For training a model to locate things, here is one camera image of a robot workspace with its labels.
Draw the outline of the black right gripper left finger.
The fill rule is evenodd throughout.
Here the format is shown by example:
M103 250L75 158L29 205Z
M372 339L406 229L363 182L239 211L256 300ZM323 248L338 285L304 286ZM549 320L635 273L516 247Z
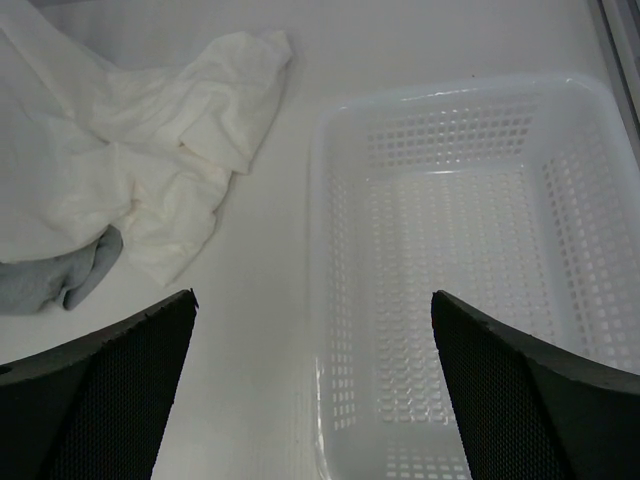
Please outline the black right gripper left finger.
M182 290L2 365L2 478L151 478L197 310Z

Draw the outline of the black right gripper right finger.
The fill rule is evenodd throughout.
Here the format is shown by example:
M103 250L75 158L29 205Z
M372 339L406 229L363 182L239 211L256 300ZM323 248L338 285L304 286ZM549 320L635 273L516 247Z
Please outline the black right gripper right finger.
M639 377L432 296L440 363L474 479L636 479Z

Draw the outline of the grey tank top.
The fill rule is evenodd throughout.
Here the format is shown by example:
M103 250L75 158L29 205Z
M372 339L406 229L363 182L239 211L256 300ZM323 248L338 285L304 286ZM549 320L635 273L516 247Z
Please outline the grey tank top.
M94 242L74 252L36 261L1 265L1 313L31 315L49 304L76 308L117 262L121 233L108 227Z

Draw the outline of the white tank top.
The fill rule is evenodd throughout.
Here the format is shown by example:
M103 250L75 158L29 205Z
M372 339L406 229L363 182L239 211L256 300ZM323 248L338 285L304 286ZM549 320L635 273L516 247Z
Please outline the white tank top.
M249 171L291 56L282 31L238 32L183 66L123 70L3 2L2 260L67 254L112 226L132 265L170 284Z

